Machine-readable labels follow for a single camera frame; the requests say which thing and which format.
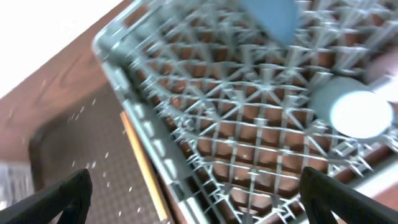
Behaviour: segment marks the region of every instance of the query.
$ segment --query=cup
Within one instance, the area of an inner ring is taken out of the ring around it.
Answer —
[[[314,89],[309,108],[340,133],[356,139],[380,136],[393,122],[391,105],[370,87],[347,77]]]

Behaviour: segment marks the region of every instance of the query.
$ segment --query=dark brown mat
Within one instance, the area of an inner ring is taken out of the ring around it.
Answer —
[[[106,85],[39,130],[29,147],[35,188],[88,166],[93,196],[87,224],[160,223],[124,133],[121,111]]]

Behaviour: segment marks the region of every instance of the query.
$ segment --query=plastic grid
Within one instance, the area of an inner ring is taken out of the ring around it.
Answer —
[[[224,203],[239,223],[284,223],[301,206],[301,168],[362,176],[380,144],[348,138],[316,119],[309,94],[333,73],[360,77],[397,32],[393,1],[297,1],[294,45],[268,38],[234,1],[148,1],[118,43],[129,79],[169,124],[201,193],[220,222]],[[239,202],[236,192],[245,194]],[[258,198],[266,202],[257,205]]]

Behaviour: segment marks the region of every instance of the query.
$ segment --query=wooden surface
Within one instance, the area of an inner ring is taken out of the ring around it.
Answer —
[[[398,184],[377,195],[374,200],[398,211]]]
[[[1,161],[28,162],[27,143],[34,131],[107,82],[91,53],[91,42],[130,2],[116,6],[0,99]]]

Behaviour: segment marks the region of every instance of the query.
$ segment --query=dish rack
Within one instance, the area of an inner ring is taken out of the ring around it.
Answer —
[[[24,200],[34,193],[30,166],[0,163],[0,210]]]
[[[269,38],[235,0],[134,1],[93,50],[188,223],[287,223],[300,171],[362,177],[387,144],[331,129],[307,108],[333,74],[360,78],[394,43],[393,1],[296,1],[293,45]]]

